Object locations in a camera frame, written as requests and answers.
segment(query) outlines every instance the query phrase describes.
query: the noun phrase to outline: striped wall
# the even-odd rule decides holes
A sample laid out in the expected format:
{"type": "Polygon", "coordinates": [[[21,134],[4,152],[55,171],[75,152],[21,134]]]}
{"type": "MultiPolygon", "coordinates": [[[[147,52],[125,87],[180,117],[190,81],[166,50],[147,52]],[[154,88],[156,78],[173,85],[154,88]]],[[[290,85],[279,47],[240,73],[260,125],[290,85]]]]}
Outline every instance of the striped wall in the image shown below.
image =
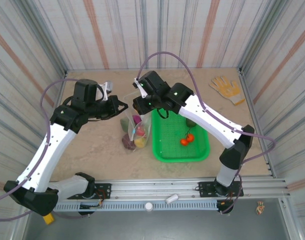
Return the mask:
{"type": "MultiPolygon", "coordinates": [[[[39,99],[44,88],[63,76],[48,58],[15,1],[0,1],[0,195],[30,162],[45,134],[39,99]]],[[[44,106],[53,109],[59,87],[44,106]]],[[[0,201],[0,218],[14,217],[19,205],[0,201]]],[[[10,239],[14,222],[0,223],[0,240],[10,239]]]]}
{"type": "MultiPolygon", "coordinates": [[[[157,51],[237,67],[271,0],[29,0],[69,70],[139,68],[157,51]]],[[[149,68],[182,67],[170,56],[149,68]]]]}
{"type": "Polygon", "coordinates": [[[286,178],[305,231],[305,0],[287,1],[245,76],[260,127],[277,141],[275,173],[286,178]]]}

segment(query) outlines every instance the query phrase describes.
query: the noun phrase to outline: green vegetable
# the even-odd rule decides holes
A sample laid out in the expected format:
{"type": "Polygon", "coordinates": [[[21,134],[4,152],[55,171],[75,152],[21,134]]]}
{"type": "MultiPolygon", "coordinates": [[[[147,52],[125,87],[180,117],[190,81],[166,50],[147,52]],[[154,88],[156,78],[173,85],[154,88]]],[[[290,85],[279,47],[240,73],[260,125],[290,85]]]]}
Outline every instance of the green vegetable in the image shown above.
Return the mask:
{"type": "Polygon", "coordinates": [[[129,124],[128,117],[124,117],[124,118],[120,119],[121,128],[125,133],[128,133],[128,124],[129,124]]]}
{"type": "Polygon", "coordinates": [[[194,121],[192,121],[192,120],[186,118],[186,125],[187,125],[188,128],[193,128],[193,127],[195,127],[197,124],[196,124],[194,121]]]}

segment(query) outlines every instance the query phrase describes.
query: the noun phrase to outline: table surface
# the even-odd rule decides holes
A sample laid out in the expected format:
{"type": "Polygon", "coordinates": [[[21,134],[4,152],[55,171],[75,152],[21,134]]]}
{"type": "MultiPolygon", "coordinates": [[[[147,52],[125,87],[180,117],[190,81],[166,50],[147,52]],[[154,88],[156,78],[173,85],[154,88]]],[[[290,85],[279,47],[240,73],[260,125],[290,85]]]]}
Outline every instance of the table surface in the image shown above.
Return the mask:
{"type": "MultiPolygon", "coordinates": [[[[156,71],[170,86],[181,82],[194,90],[186,70],[156,69],[156,71]]],[[[122,100],[125,95],[136,91],[132,82],[137,73],[136,70],[74,71],[68,73],[68,78],[91,79],[98,83],[111,81],[112,94],[122,100]]],[[[228,80],[239,82],[235,68],[195,68],[192,69],[192,73],[205,103],[237,124],[254,125],[246,102],[234,106],[209,87],[211,79],[215,76],[226,76],[228,80]]],[[[66,83],[62,101],[73,94],[74,84],[74,82],[66,83]]],[[[205,160],[164,163],[154,157],[151,138],[145,148],[134,152],[123,147],[121,139],[125,133],[120,125],[120,119],[123,117],[125,115],[120,114],[110,120],[89,122],[84,125],[63,153],[51,180],[60,181],[78,172],[89,174],[97,180],[215,177],[219,172],[221,167],[219,156],[224,147],[212,135],[208,134],[211,150],[205,160]]],[[[258,139],[254,139],[247,157],[261,152],[258,139]]],[[[240,173],[244,176],[256,176],[267,175],[269,171],[264,158],[259,157],[245,164],[240,173]]]]}

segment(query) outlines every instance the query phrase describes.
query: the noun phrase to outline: yellow fruit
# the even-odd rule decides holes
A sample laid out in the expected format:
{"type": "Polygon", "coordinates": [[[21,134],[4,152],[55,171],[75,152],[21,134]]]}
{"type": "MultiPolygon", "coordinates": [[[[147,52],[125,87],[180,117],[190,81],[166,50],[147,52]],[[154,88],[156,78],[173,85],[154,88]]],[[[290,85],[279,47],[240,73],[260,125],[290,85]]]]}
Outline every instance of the yellow fruit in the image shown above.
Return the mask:
{"type": "Polygon", "coordinates": [[[146,146],[146,138],[145,137],[136,138],[134,140],[134,144],[136,145],[137,148],[142,149],[146,146]]]}

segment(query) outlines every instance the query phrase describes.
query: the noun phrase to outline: small bottle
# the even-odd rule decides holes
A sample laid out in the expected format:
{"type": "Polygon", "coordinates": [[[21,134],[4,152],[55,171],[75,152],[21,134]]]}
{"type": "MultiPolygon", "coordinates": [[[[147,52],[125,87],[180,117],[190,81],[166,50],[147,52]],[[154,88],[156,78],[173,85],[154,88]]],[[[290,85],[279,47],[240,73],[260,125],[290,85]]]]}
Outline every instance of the small bottle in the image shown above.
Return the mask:
{"type": "Polygon", "coordinates": [[[151,202],[147,202],[144,205],[144,208],[146,209],[147,212],[151,212],[154,209],[154,206],[153,206],[153,204],[151,202]]]}
{"type": "Polygon", "coordinates": [[[166,199],[166,203],[167,204],[170,204],[170,203],[172,203],[172,202],[174,202],[174,201],[177,201],[178,200],[178,195],[177,194],[174,194],[174,195],[172,195],[172,196],[170,196],[170,197],[168,197],[167,199],[166,199]]]}

